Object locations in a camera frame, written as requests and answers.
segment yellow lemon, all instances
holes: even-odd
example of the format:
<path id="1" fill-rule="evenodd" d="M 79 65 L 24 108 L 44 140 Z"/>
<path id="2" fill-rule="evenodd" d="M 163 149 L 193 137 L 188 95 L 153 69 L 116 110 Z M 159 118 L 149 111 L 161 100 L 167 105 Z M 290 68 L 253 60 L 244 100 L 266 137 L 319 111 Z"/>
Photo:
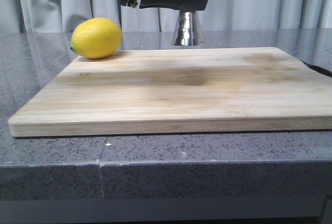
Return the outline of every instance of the yellow lemon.
<path id="1" fill-rule="evenodd" d="M 71 49 L 79 55 L 98 59 L 112 54 L 121 44 L 122 31 L 107 18 L 92 18 L 73 32 Z"/>

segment granite countertop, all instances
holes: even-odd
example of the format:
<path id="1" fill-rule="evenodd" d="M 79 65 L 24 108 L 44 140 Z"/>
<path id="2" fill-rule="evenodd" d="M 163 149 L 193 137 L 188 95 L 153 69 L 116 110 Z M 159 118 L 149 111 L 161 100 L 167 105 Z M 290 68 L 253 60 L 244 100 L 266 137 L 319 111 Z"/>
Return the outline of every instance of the granite countertop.
<path id="1" fill-rule="evenodd" d="M 120 49 L 179 49 L 124 33 Z M 0 35 L 0 200 L 329 195 L 332 131 L 14 138 L 8 118 L 76 54 L 71 33 Z M 190 48 L 278 47 L 332 70 L 332 29 L 204 32 Z"/>

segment curtain fold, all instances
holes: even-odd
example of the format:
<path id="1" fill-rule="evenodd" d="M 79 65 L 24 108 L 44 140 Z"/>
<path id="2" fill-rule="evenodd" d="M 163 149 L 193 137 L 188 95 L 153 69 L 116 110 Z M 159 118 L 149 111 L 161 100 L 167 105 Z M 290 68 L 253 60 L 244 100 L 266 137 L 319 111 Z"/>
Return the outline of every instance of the curtain fold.
<path id="1" fill-rule="evenodd" d="M 106 17 L 124 32 L 173 31 L 178 11 L 132 9 L 117 0 L 0 0 L 0 33 L 72 32 Z M 332 0 L 209 0 L 199 12 L 204 31 L 332 27 Z"/>

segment wooden cutting board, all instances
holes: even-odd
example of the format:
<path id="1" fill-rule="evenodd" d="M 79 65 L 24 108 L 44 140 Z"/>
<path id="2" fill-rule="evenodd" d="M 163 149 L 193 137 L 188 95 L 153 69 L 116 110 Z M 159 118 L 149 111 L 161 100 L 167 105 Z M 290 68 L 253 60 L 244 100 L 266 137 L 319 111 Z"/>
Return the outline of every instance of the wooden cutting board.
<path id="1" fill-rule="evenodd" d="M 332 79 L 277 48 L 78 56 L 9 126 L 13 136 L 332 129 Z"/>

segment silver conical nozzle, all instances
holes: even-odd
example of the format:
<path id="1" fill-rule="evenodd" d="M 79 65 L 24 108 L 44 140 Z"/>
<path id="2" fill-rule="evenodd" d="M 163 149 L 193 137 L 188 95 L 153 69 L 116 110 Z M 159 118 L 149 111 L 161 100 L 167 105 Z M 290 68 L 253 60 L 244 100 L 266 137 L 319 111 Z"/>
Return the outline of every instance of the silver conical nozzle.
<path id="1" fill-rule="evenodd" d="M 203 34 L 196 11 L 180 10 L 172 45 L 194 46 L 203 43 Z"/>

